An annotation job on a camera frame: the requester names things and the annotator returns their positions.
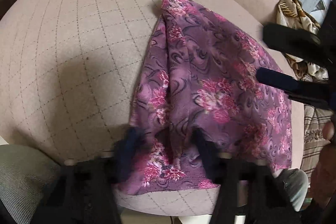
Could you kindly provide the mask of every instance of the purple fabric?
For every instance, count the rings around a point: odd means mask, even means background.
[[[191,0],[163,0],[162,16],[136,90],[130,125],[152,146],[137,160],[128,194],[211,188],[193,126],[223,152],[266,159],[273,170],[291,166],[291,102],[259,84],[256,69],[281,71],[249,35]]]

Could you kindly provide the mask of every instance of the purple floral cloth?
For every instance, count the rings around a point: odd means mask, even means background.
[[[211,188],[193,126],[223,152],[291,166],[291,102],[259,84],[256,69],[281,71],[248,34],[192,0],[163,0],[135,92],[130,125],[152,146],[137,160],[128,194]]]

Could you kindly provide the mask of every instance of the floral patterned fabric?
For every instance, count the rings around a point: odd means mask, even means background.
[[[136,89],[130,125],[152,146],[121,189],[128,194],[217,187],[205,177],[193,126],[223,152],[291,166],[291,102],[259,84],[256,69],[280,71],[254,39],[191,0],[163,0]]]

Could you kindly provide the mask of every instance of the finger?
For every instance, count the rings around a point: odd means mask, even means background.
[[[323,138],[330,141],[333,138],[334,133],[335,133],[334,123],[332,121],[327,122],[324,128],[322,129]]]

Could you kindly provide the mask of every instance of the dark fabric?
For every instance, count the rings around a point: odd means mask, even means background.
[[[314,201],[301,212],[302,224],[320,224],[322,220],[323,209]]]
[[[1,224],[16,224],[11,214],[7,211],[6,207],[0,199],[0,223]]]

